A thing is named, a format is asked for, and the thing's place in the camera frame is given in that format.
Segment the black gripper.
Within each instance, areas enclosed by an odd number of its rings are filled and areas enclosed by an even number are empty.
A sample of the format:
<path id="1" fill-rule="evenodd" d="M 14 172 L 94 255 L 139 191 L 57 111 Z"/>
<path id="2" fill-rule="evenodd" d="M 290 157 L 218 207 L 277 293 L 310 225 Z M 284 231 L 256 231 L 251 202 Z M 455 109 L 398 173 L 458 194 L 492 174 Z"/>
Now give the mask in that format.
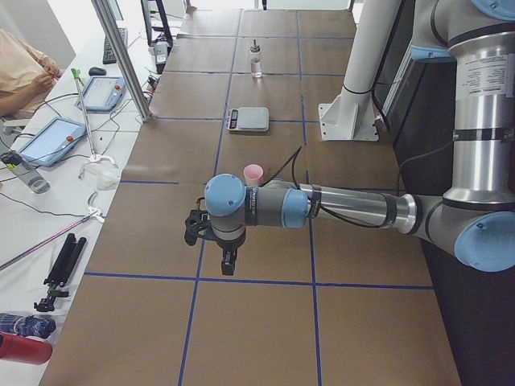
<path id="1" fill-rule="evenodd" d="M 238 225 L 234 229 L 224 229 L 211 224 L 215 242 L 223 248 L 221 272 L 225 276 L 233 276 L 236 268 L 237 249 L 240 248 L 246 239 L 246 226 Z"/>

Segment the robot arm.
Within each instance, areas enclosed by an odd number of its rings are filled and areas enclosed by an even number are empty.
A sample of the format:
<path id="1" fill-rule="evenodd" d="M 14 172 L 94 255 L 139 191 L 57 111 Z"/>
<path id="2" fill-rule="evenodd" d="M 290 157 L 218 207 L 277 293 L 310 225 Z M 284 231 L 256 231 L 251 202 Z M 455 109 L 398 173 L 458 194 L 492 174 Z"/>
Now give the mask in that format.
<path id="1" fill-rule="evenodd" d="M 455 126 L 451 187 L 442 196 L 393 196 L 271 180 L 246 186 L 211 178 L 186 221 L 184 238 L 212 240 L 233 275 L 249 226 L 301 228 L 316 217 L 362 228 L 395 228 L 427 240 L 464 265 L 499 272 L 514 265 L 514 4 L 418 1 L 411 55 L 454 60 Z"/>

